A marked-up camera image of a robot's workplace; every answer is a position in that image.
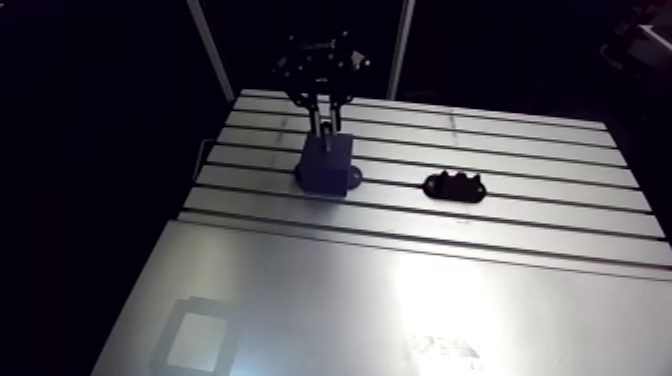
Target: black 3d-printed part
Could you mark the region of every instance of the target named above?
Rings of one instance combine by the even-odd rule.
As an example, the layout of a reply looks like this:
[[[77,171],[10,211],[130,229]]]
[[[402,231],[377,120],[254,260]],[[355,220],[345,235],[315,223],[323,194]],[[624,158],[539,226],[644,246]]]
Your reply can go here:
[[[454,176],[447,171],[430,175],[422,184],[422,190],[431,198],[473,204],[480,202],[488,194],[479,174],[469,178],[464,172],[458,172]]]

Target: aluminum extrusion table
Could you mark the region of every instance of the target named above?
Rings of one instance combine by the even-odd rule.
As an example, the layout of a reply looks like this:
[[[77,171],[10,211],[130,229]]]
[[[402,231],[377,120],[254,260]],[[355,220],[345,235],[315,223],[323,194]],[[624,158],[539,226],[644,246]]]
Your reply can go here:
[[[672,372],[672,251],[603,124],[356,99],[344,199],[294,185],[307,129],[243,91],[94,375]],[[489,196],[425,197],[442,168]]]

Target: vertical pole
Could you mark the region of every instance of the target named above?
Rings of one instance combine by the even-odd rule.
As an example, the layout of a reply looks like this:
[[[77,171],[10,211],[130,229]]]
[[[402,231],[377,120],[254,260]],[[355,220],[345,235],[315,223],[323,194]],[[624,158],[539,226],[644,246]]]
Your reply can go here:
[[[229,77],[226,75],[226,70],[224,69],[222,59],[220,58],[219,52],[217,51],[217,45],[215,44],[215,40],[212,37],[212,33],[210,32],[208,21],[205,18],[205,14],[203,13],[200,0],[187,0],[187,5],[189,5],[191,16],[194,18],[194,23],[196,24],[198,33],[201,35],[203,45],[205,45],[205,50],[208,53],[208,57],[210,58],[210,64],[212,64],[212,68],[215,70],[215,75],[217,75],[219,86],[222,87],[222,92],[224,92],[226,101],[231,103],[236,98],[233,94]]]
[[[404,55],[406,54],[406,44],[408,42],[408,33],[411,30],[414,9],[415,0],[404,0],[404,4],[401,7],[399,31],[397,32],[397,45],[394,49],[394,57],[392,60],[390,83],[387,87],[387,99],[389,100],[394,100],[397,97],[399,78],[401,77],[401,68],[404,65]]]

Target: dark background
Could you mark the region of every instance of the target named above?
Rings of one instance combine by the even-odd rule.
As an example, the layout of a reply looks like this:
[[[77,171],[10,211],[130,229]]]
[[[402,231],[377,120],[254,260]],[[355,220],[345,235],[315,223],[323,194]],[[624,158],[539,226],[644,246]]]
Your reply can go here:
[[[27,165],[7,181],[46,214],[43,354],[48,374],[88,374],[228,106],[184,0],[4,2],[0,122]],[[633,3],[419,0],[399,99],[605,121],[667,229],[670,116],[651,103],[669,91],[599,55]],[[353,30],[376,68],[361,93],[387,90],[401,1],[203,4],[236,90],[273,87],[277,40],[304,24]]]

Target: metal plate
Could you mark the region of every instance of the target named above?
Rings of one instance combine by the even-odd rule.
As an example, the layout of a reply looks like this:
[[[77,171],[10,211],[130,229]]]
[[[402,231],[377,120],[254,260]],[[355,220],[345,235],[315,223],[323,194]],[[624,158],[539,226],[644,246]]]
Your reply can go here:
[[[308,129],[305,110],[281,93],[252,94],[236,102],[207,159],[215,165],[203,168],[185,204],[206,223],[253,219],[279,228],[672,266],[664,233],[602,124],[465,109],[457,116],[449,107],[359,99],[344,107],[343,127],[356,136],[353,163],[365,181],[334,199],[307,196],[293,184]],[[483,124],[489,128],[478,128]],[[605,142],[586,142],[593,136]],[[476,205],[428,199],[418,187],[443,168],[480,173],[489,197]]]
[[[233,111],[227,125],[248,128],[282,129],[283,131],[305,133],[310,122],[304,116],[290,116],[267,113]],[[395,126],[390,124],[367,123],[345,120],[343,132],[359,139],[391,141],[422,146],[451,149],[474,150],[494,154],[531,156],[543,159],[559,159],[573,162],[626,166],[621,153],[616,149],[557,142],[522,140],[511,137],[486,136],[482,134],[458,133],[450,130],[436,130],[421,127]]]
[[[238,188],[288,197],[304,193],[294,183],[291,173],[258,171],[244,168],[204,166],[198,184]],[[656,218],[649,214],[583,208],[562,204],[488,197],[478,205],[431,199],[418,188],[364,182],[344,199],[335,203],[384,207],[399,211],[418,211],[434,215],[549,226],[555,228],[590,230],[631,236],[663,237]]]
[[[245,89],[241,93],[244,97],[266,97],[266,98],[280,98],[287,99],[287,95],[279,91],[269,91],[269,90],[253,90]],[[319,100],[322,102],[328,102],[329,98],[325,95],[320,95]],[[449,106],[437,106],[432,104],[424,103],[409,103],[409,102],[397,102],[390,100],[378,100],[378,99],[369,99],[369,98],[354,98],[351,102],[351,105],[360,105],[360,106],[373,106],[373,107],[387,107],[387,108],[397,108],[401,110],[409,111],[423,111],[423,112],[436,112],[443,114],[455,114],[461,116],[471,116],[471,117],[480,117],[480,118],[489,118],[489,119],[499,119],[499,120],[515,120],[522,121],[527,123],[538,123],[538,124],[548,124],[548,125],[565,125],[570,127],[579,127],[579,128],[589,128],[589,129],[599,129],[606,130],[607,128],[604,124],[597,121],[588,121],[580,119],[567,119],[559,118],[552,116],[538,116],[538,115],[527,115],[527,114],[514,114],[510,112],[499,112],[499,111],[485,111],[485,110],[475,110],[471,108],[461,108],[461,107],[449,107]]]
[[[272,112],[288,115],[306,115],[306,110],[296,107],[285,99],[240,97],[235,110]],[[320,105],[320,112],[328,114],[328,105]],[[508,119],[490,119],[457,116],[451,114],[424,113],[382,107],[343,106],[343,119],[370,122],[383,122],[397,125],[446,129],[455,132],[471,132],[489,135],[521,137],[556,142],[577,143],[614,147],[614,141],[608,132],[537,123],[524,123]]]
[[[299,162],[298,151],[266,150],[253,147],[216,145],[208,162],[248,166],[253,168],[292,171]],[[403,163],[372,161],[355,158],[353,163],[366,171],[365,179],[395,185],[417,186],[427,176],[436,173],[436,167],[407,165]],[[546,179],[524,178],[488,173],[487,187],[490,195],[515,197],[524,200],[559,202],[588,207],[616,208],[633,211],[650,211],[642,192],[632,189],[601,187],[567,183]]]
[[[169,223],[93,375],[666,376],[669,317],[669,282]]]
[[[268,130],[224,128],[221,143],[300,151],[304,134]],[[540,178],[562,179],[620,187],[637,187],[629,170],[620,167],[595,166],[585,163],[551,161],[510,155],[494,155],[465,150],[356,140],[355,157],[426,166],[443,166],[472,171],[497,172]]]
[[[667,243],[654,240],[201,187],[191,190],[185,207],[259,220],[320,226],[378,236],[396,236],[417,241],[441,241],[528,253],[672,266],[672,252]]]

